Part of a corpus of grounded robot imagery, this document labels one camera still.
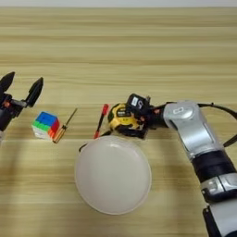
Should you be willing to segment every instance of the colorful cube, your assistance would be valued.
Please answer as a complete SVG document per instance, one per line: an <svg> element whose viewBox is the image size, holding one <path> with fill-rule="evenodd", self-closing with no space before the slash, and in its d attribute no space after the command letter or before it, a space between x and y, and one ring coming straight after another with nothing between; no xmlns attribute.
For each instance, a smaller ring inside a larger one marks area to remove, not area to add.
<svg viewBox="0 0 237 237"><path fill-rule="evenodd" d="M41 112L38 118L32 123L34 135L46 140L53 140L59 127L56 116Z"/></svg>

